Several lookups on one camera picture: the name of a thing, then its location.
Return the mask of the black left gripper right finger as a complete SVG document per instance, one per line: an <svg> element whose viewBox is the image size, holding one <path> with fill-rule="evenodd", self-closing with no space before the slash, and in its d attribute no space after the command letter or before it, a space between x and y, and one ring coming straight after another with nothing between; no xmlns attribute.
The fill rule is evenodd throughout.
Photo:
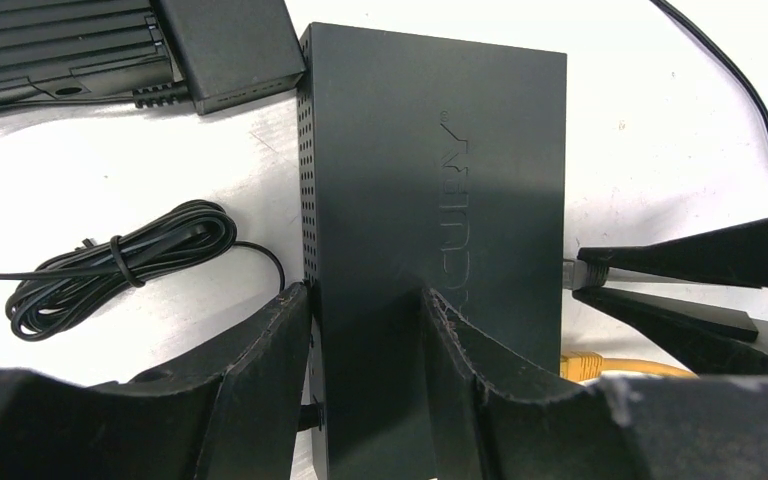
<svg viewBox="0 0 768 480"><path fill-rule="evenodd" d="M768 376L609 377L539 367L422 294L440 479L768 479Z"/></svg>

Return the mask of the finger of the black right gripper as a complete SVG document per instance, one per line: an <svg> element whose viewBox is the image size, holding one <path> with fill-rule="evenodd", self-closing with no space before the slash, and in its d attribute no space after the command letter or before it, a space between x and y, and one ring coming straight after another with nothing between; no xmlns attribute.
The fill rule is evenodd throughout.
<svg viewBox="0 0 768 480"><path fill-rule="evenodd" d="M768 376L768 321L744 311L606 287L572 296L635 329L698 375Z"/></svg>
<svg viewBox="0 0 768 480"><path fill-rule="evenodd" d="M768 288L768 218L648 246L586 247L577 258L695 283Z"/></svg>

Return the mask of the large black network switch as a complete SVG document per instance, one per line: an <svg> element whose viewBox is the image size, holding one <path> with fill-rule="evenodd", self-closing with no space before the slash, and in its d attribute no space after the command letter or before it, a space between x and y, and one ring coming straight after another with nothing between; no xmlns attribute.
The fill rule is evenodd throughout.
<svg viewBox="0 0 768 480"><path fill-rule="evenodd" d="M304 275L321 479L437 474L424 288L554 369L568 58L328 23L300 41Z"/></svg>

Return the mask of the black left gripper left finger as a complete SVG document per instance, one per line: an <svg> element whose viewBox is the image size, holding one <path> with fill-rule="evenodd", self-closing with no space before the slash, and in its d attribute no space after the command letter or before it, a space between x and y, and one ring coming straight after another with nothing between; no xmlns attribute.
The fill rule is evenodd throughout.
<svg viewBox="0 0 768 480"><path fill-rule="evenodd" d="M0 479L287 479L310 334L295 283L126 383L0 369Z"/></svg>

